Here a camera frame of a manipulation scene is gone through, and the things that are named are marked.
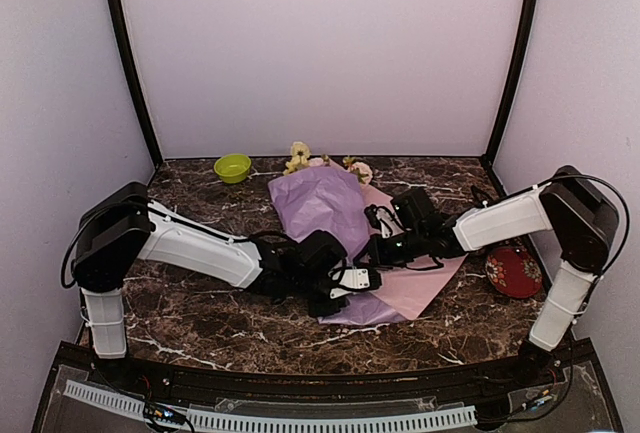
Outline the pale yellow flower stem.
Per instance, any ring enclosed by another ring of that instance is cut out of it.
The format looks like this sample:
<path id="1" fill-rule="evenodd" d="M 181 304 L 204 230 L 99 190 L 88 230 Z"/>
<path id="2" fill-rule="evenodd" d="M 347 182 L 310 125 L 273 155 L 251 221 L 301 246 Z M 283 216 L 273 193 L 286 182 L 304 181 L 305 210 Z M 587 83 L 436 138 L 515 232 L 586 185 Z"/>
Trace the pale yellow flower stem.
<path id="1" fill-rule="evenodd" d="M 290 175 L 309 166 L 311 150 L 309 146 L 301 141 L 295 141 L 290 148 L 291 158 L 285 163 L 284 175 Z"/>

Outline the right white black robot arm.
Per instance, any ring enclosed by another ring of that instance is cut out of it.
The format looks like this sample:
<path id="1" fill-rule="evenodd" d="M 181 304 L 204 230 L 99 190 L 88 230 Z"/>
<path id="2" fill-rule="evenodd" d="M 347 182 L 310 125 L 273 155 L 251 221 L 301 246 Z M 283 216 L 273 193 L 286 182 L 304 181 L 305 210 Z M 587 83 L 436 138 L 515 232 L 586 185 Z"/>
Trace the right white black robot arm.
<path id="1" fill-rule="evenodd" d="M 535 348 L 510 366 L 511 379 L 530 387 L 549 369 L 544 351 L 554 350 L 584 314 L 597 284 L 626 246 L 631 214 L 624 197 L 609 199 L 617 192 L 610 183 L 571 165 L 538 184 L 458 215 L 438 211 L 425 191 L 410 189 L 392 198 L 384 219 L 378 218 L 378 208 L 366 208 L 375 232 L 359 255 L 374 267 L 406 267 L 423 256 L 439 267 L 444 259 L 492 244 L 552 232 L 560 247 L 560 264 L 528 334 Z"/>

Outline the pink carnation stem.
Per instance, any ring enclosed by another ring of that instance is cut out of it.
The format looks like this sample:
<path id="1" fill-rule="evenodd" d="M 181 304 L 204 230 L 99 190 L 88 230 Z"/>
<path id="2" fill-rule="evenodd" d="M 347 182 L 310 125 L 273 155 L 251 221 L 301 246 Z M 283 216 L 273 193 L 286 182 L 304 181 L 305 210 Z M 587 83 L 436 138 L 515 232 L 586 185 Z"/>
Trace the pink carnation stem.
<path id="1" fill-rule="evenodd" d="M 355 175 L 361 185 L 369 185 L 373 180 L 372 168 L 354 156 L 345 156 L 342 163 L 347 172 Z"/>

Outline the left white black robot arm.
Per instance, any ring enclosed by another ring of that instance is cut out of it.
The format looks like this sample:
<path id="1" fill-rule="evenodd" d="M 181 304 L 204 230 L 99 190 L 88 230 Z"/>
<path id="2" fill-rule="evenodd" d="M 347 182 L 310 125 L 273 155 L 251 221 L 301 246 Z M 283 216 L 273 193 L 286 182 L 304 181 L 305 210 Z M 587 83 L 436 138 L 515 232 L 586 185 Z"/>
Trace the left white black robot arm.
<path id="1" fill-rule="evenodd" d="M 141 380 L 127 356 L 122 290 L 136 261 L 155 261 L 201 273 L 274 300 L 298 296 L 312 312 L 342 307 L 354 291 L 347 252 L 329 232 L 296 241 L 274 230 L 236 236 L 170 211 L 132 182 L 80 219 L 61 264 L 61 285 L 79 287 L 101 370 L 120 389 Z"/>

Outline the pink rose stem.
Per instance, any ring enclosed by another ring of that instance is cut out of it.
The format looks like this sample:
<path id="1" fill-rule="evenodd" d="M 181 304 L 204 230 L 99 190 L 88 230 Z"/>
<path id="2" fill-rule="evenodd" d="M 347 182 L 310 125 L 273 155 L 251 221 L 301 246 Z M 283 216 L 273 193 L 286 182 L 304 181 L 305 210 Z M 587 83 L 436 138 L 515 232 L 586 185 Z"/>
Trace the pink rose stem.
<path id="1" fill-rule="evenodd" d="M 330 165 L 330 158 L 328 155 L 321 155 L 319 157 L 310 158 L 308 160 L 309 167 L 326 167 Z"/>

